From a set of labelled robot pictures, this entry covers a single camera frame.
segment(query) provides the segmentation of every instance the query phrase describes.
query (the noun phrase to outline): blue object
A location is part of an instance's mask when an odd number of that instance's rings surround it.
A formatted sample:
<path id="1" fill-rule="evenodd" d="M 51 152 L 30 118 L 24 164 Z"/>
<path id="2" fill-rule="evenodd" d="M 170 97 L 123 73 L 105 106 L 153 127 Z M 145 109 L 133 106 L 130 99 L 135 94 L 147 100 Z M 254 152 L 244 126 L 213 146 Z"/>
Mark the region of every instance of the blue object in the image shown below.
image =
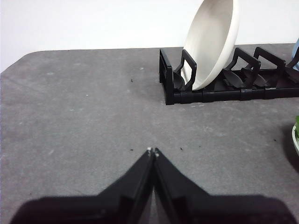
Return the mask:
<path id="1" fill-rule="evenodd" d="M 295 47 L 294 47 L 294 49 L 293 49 L 292 59 L 294 59 L 295 54 L 296 54 L 298 48 L 299 48 L 299 39 L 297 40 L 297 43 L 295 44 Z M 297 70 L 299 71 L 299 62 L 298 62 L 298 64 L 296 64 L 296 65 L 294 66 L 294 69 L 297 69 Z"/>

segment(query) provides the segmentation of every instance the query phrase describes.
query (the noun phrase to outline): white wall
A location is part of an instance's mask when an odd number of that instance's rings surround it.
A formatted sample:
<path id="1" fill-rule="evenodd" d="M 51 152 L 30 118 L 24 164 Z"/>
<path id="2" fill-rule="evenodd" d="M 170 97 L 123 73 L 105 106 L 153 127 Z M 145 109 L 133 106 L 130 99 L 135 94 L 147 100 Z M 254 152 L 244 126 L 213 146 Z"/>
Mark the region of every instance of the white wall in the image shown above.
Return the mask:
<path id="1" fill-rule="evenodd" d="M 295 42 L 299 0 L 239 0 L 237 44 Z M 56 49 L 183 46 L 202 0 L 1 0 L 1 71 Z"/>

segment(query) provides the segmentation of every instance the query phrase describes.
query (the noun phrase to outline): gray table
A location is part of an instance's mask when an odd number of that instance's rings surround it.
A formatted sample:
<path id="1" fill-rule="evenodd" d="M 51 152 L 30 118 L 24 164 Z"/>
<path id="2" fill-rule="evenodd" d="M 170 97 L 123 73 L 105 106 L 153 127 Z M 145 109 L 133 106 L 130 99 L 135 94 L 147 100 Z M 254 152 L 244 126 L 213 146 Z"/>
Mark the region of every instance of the gray table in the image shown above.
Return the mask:
<path id="1" fill-rule="evenodd" d="M 263 47 L 290 61 L 293 44 Z M 97 194 L 149 146 L 211 194 L 277 197 L 299 219 L 299 98 L 166 106 L 158 53 L 42 51 L 1 74 L 3 224 L 26 200 Z"/>

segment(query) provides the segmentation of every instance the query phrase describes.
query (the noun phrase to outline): plate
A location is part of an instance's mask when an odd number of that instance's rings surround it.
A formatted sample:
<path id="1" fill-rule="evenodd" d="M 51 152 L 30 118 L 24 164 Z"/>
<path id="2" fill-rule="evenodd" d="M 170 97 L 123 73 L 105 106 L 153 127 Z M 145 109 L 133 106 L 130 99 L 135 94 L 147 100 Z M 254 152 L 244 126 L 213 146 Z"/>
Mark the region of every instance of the plate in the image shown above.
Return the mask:
<path id="1" fill-rule="evenodd" d="M 190 26 L 184 49 L 197 63 L 193 90 L 209 85 L 221 72 L 235 45 L 239 29 L 238 0 L 204 0 Z M 191 68 L 181 76 L 187 83 Z"/>
<path id="2" fill-rule="evenodd" d="M 297 43 L 295 43 L 295 46 L 294 46 L 294 49 L 293 49 L 293 53 L 292 53 L 292 59 L 294 59 L 295 54 L 296 54 L 298 48 L 299 48 L 299 39 L 297 40 Z M 294 69 L 299 70 L 299 62 L 294 66 Z"/>
<path id="3" fill-rule="evenodd" d="M 299 139 L 297 139 L 296 135 L 295 135 L 296 124 L 294 125 L 294 127 L 292 129 L 292 138 L 293 138 L 293 143 L 294 143 L 295 149 L 297 151 L 297 154 L 299 155 Z"/>

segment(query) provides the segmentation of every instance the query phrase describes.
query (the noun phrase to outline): black plastic frame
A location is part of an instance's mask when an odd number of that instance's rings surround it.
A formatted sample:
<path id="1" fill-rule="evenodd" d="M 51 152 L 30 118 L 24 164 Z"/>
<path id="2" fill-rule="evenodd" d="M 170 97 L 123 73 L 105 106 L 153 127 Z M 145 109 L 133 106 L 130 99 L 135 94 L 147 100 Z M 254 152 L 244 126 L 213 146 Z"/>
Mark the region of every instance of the black plastic frame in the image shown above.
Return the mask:
<path id="1" fill-rule="evenodd" d="M 248 65 L 241 70 L 232 70 L 239 57 Z M 260 69 L 259 57 L 272 62 L 277 68 Z M 185 60 L 192 69 L 191 79 L 187 84 L 180 75 Z M 196 62 L 186 50 L 183 50 L 180 65 L 172 70 L 167 55 L 163 49 L 160 49 L 159 80 L 164 88 L 166 105 L 299 97 L 299 71 L 293 69 L 293 65 L 298 61 L 299 49 L 294 59 L 286 65 L 285 60 L 261 47 L 256 48 L 254 56 L 236 48 L 232 62 L 211 84 L 201 90 L 192 91 L 197 69 Z"/>

